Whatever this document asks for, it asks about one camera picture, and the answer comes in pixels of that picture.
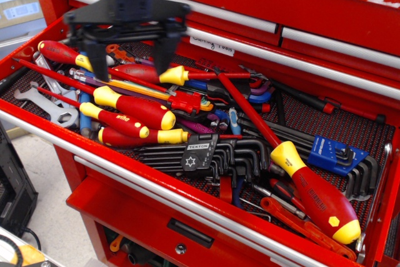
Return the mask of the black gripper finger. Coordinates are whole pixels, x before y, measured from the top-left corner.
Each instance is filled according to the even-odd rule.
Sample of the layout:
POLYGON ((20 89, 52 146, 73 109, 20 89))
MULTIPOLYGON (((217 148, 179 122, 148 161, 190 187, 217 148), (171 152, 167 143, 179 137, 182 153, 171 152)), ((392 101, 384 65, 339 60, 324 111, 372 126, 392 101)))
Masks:
POLYGON ((93 68, 93 73, 101 81, 109 81, 108 66, 106 61, 106 48, 103 44, 94 41, 84 41, 83 51, 87 54, 93 68))
POLYGON ((164 73, 175 54, 181 40, 180 31, 154 31, 154 66, 158 75, 164 73))

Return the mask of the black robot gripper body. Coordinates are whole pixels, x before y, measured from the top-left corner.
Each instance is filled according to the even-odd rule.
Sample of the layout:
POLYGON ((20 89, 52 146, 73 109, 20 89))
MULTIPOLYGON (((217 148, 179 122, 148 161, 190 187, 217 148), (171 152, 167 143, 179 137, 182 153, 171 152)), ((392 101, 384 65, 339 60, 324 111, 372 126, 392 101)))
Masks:
POLYGON ((98 0, 64 15, 73 45, 153 40, 157 50, 174 50, 186 32, 187 4, 170 0, 98 0))

